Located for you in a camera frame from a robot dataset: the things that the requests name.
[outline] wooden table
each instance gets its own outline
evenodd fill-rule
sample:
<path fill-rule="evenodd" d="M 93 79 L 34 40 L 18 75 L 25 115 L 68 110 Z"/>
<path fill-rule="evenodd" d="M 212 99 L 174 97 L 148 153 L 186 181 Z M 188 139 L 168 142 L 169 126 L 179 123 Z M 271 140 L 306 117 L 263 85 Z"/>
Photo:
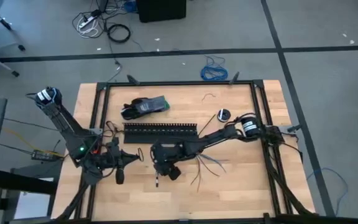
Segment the wooden table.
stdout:
<path fill-rule="evenodd" d="M 264 85 L 274 125 L 291 125 L 280 82 L 264 80 Z M 95 83 L 80 86 L 74 117 L 84 128 L 90 123 L 95 93 Z M 120 86 L 110 90 L 106 121 L 110 120 L 122 128 L 124 120 L 120 110 L 124 103 L 130 103 L 138 97 L 159 95 L 165 95 L 171 108 L 134 122 L 197 123 L 200 131 L 221 108 L 232 113 L 231 119 L 254 112 L 249 85 Z M 99 101 L 98 106 L 96 120 L 100 121 L 103 100 Z M 214 118 L 201 135 L 212 133 L 223 125 Z M 145 161 L 135 161 L 125 168 L 125 182 L 122 185 L 116 184 L 114 174 L 97 184 L 92 220 L 256 218 L 262 217 L 263 213 L 274 216 L 260 141 L 245 143 L 230 140 L 205 150 L 206 155 L 226 160 L 222 164 L 227 172 L 205 160 L 207 166 L 220 176 L 216 177 L 202 167 L 202 181 L 197 192 L 197 181 L 190 184 L 198 171 L 196 161 L 177 163 L 182 175 L 176 181 L 160 177 L 160 186 L 156 188 L 155 170 L 149 156 L 150 144 L 123 144 L 123 135 L 119 137 L 120 147 L 128 153 L 135 154 L 137 148 L 141 147 Z M 284 137 L 288 144 L 297 147 L 294 138 Z M 314 206 L 299 153 L 288 146 L 280 146 L 279 150 L 289 188 L 313 212 Z M 78 189 L 80 175 L 81 169 L 76 169 L 71 160 L 64 161 L 52 217 L 59 216 L 71 201 Z M 281 190 L 277 188 L 280 206 L 284 211 Z M 87 195 L 83 203 L 82 217 L 86 214 Z"/>

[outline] blue wire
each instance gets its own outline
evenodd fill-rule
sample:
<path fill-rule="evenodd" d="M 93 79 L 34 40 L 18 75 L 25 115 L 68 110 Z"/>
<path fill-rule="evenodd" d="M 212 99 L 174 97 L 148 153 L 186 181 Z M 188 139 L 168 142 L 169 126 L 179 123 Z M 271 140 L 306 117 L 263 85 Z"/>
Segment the blue wire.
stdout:
<path fill-rule="evenodd" d="M 323 170 L 328 170 L 328 171 L 331 171 L 333 173 L 335 173 L 344 183 L 345 185 L 345 192 L 342 194 L 342 196 L 340 196 L 337 201 L 336 201 L 336 210 L 335 210 L 335 216 L 338 215 L 338 211 L 339 211 L 339 207 L 341 206 L 341 202 L 342 202 L 342 199 L 345 197 L 345 195 L 348 193 L 348 190 L 349 190 L 349 186 L 347 185 L 347 182 L 345 181 L 345 179 L 343 179 L 343 177 L 341 175 L 339 175 L 335 170 L 333 169 L 330 169 L 330 168 L 327 168 L 327 167 L 324 167 L 324 168 L 321 168 L 320 170 L 315 170 L 313 173 L 309 174 L 309 176 L 306 178 L 307 180 L 309 180 L 309 178 L 312 176 L 312 175 L 315 175 L 316 173 L 318 172 L 322 172 Z"/>
<path fill-rule="evenodd" d="M 53 88 L 53 92 L 55 93 L 52 97 L 52 102 L 55 102 L 55 97 L 57 95 L 56 88 Z"/>
<path fill-rule="evenodd" d="M 204 81 L 216 81 L 216 80 L 225 80 L 227 79 L 227 70 L 223 67 L 226 62 L 225 58 L 218 56 L 207 56 L 206 57 L 206 65 L 201 70 L 201 78 Z M 216 63 L 214 58 L 222 59 L 221 63 Z"/>

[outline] cable bundle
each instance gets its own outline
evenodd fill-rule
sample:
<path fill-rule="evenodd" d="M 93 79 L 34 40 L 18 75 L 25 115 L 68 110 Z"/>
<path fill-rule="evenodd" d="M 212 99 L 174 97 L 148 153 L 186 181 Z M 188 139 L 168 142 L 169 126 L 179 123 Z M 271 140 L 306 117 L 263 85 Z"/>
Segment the cable bundle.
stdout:
<path fill-rule="evenodd" d="M 82 24 L 83 21 L 84 21 L 84 17 L 80 18 L 80 20 L 78 21 L 77 27 L 76 27 L 77 33 L 83 38 L 96 37 L 96 35 L 99 33 L 99 30 L 97 29 L 97 27 L 99 26 L 99 21 L 97 19 L 95 19 L 92 22 L 92 26 L 89 29 L 82 30 L 80 28 L 80 24 Z"/>
<path fill-rule="evenodd" d="M 217 56 L 207 56 L 206 65 L 201 70 L 201 78 L 205 81 L 225 80 L 227 79 L 227 70 L 223 67 L 226 59 Z M 221 63 L 216 63 L 214 58 L 222 59 Z"/>

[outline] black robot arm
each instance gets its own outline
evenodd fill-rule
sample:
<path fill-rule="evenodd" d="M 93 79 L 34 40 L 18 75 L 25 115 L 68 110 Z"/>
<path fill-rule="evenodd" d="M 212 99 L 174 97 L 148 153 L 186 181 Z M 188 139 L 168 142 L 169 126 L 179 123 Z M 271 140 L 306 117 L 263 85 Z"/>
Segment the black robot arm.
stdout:
<path fill-rule="evenodd" d="M 106 144 L 107 152 L 98 154 L 103 133 L 83 129 L 62 104 L 62 94 L 56 88 L 47 87 L 39 93 L 28 94 L 35 104 L 51 119 L 66 141 L 68 154 L 74 164 L 82 166 L 85 182 L 93 185 L 103 178 L 103 170 L 117 169 L 116 182 L 124 182 L 124 167 L 139 159 L 138 155 L 119 150 L 118 138 Z"/>
<path fill-rule="evenodd" d="M 244 133 L 235 127 L 239 122 L 242 123 Z M 157 173 L 169 175 L 172 180 L 176 180 L 181 174 L 179 168 L 174 165 L 176 162 L 194 159 L 204 149 L 229 139 L 250 142 L 257 140 L 259 136 L 260 131 L 254 114 L 247 113 L 227 123 L 222 129 L 194 141 L 178 141 L 173 147 L 156 142 L 150 153 Z"/>

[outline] metal bracket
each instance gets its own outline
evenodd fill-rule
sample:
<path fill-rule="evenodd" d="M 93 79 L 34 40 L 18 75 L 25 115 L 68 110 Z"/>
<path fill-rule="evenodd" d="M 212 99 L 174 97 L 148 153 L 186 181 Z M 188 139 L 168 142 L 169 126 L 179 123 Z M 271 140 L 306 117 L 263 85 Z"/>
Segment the metal bracket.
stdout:
<path fill-rule="evenodd" d="M 233 85 L 239 78 L 240 72 L 237 72 L 234 77 L 230 80 L 229 85 Z"/>
<path fill-rule="evenodd" d="M 132 75 L 127 75 L 128 81 L 134 85 L 140 85 L 140 82 L 137 81 Z"/>
<path fill-rule="evenodd" d="M 103 133 L 102 128 L 89 128 L 88 130 L 90 130 L 91 132 L 93 132 L 96 135 L 101 135 Z"/>
<path fill-rule="evenodd" d="M 98 94 L 98 92 L 101 91 L 102 89 L 104 89 L 107 85 L 108 85 L 108 83 L 97 83 L 96 84 L 96 94 Z"/>
<path fill-rule="evenodd" d="M 268 213 L 264 213 L 264 221 L 265 224 L 271 224 L 271 219 L 270 219 L 270 215 Z"/>
<path fill-rule="evenodd" d="M 259 88 L 265 88 L 263 80 L 253 80 L 254 84 Z"/>

